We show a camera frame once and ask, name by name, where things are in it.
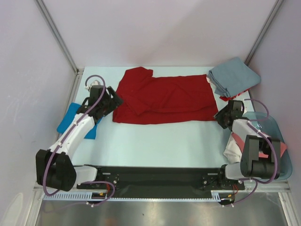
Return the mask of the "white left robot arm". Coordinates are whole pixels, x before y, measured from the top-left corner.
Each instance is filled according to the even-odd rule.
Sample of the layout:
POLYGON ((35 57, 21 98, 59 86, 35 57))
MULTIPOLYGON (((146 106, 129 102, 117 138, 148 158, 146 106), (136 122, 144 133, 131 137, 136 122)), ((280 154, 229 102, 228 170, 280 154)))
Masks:
POLYGON ((93 85, 89 96, 76 108, 71 105, 73 118, 61 137, 47 150, 36 154, 36 176, 39 185, 59 191, 70 191, 76 184, 89 183, 93 188, 103 185, 104 177, 93 165, 72 164, 72 158, 89 132, 95 132, 100 120, 123 104, 115 90, 93 85))

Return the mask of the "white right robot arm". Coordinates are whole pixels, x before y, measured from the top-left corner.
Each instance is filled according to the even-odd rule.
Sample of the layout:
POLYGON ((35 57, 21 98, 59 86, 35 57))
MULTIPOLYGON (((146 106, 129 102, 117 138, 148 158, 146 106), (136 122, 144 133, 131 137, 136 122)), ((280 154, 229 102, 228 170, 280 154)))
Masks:
POLYGON ((245 117, 244 102, 240 100, 229 100, 214 116, 223 129, 231 131, 227 146, 238 150, 236 159, 223 166, 224 173, 217 177, 217 184, 222 189, 228 189, 234 180, 250 178, 261 184, 268 184, 280 176, 282 143, 252 124, 269 118, 266 105, 259 100, 256 102, 265 108, 265 118, 245 117))

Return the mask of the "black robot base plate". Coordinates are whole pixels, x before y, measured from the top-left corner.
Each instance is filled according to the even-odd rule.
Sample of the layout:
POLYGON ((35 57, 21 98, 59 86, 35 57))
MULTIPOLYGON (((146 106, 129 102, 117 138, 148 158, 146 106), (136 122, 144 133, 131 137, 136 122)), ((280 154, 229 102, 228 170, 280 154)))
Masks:
POLYGON ((168 197, 196 197, 206 191, 235 188, 244 190, 244 183, 227 179, 223 168, 160 168, 98 166, 95 184, 87 183, 78 189, 105 189, 100 181, 110 182, 110 193, 149 194, 168 197))

